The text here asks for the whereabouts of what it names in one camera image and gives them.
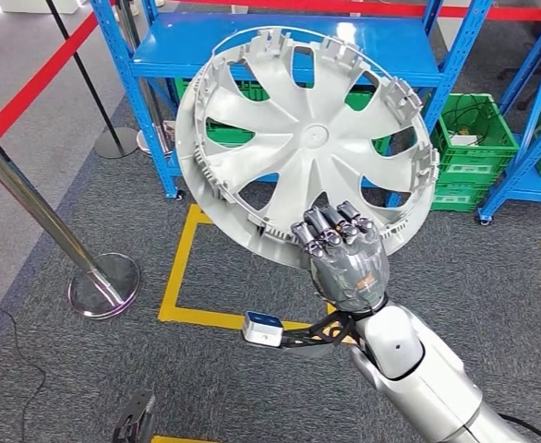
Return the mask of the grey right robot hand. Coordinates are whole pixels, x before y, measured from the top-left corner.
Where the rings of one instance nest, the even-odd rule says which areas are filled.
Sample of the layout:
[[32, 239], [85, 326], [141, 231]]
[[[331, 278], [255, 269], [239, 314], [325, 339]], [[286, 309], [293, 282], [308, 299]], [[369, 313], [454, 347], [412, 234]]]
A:
[[376, 224], [348, 200], [313, 206], [291, 231], [309, 259], [319, 296], [337, 310], [376, 312], [388, 303], [390, 265]]

